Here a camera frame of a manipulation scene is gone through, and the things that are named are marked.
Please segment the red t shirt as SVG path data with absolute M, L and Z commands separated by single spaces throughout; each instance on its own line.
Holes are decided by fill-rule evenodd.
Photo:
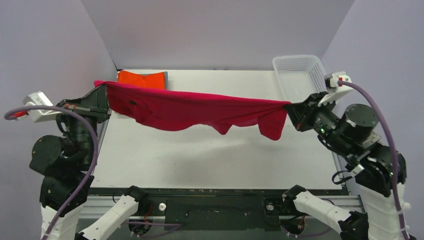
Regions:
M 277 141 L 287 119 L 288 101 L 243 98 L 211 93 L 142 88 L 113 81 L 96 80 L 106 87 L 110 108 L 137 123 L 163 131 L 182 131 L 206 125 L 225 135 L 231 127 L 257 126 L 259 132 Z

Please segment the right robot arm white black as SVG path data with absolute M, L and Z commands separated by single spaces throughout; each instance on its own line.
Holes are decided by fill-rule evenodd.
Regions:
M 379 123 L 375 110 L 364 104 L 349 105 L 342 117 L 333 113 L 335 103 L 320 104 L 324 92 L 305 101 L 290 103 L 285 110 L 299 132 L 313 130 L 318 140 L 346 161 L 350 179 L 360 186 L 363 212 L 346 210 L 295 185 L 282 195 L 290 215 L 309 215 L 336 231 L 343 240 L 411 240 L 399 218 L 406 183 L 406 161 L 380 141 L 374 132 Z

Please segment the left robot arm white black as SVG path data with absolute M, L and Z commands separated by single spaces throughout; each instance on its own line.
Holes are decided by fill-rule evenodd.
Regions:
M 105 240 L 133 214 L 147 213 L 149 195 L 139 187 L 127 188 L 118 202 L 89 227 L 77 231 L 81 211 L 94 181 L 99 142 L 97 125 L 111 109 L 107 87 L 95 87 L 85 96 L 53 105 L 43 92 L 26 99 L 34 122 L 55 121 L 62 136 L 45 135 L 32 148 L 29 167 L 43 175 L 40 189 L 44 240 Z

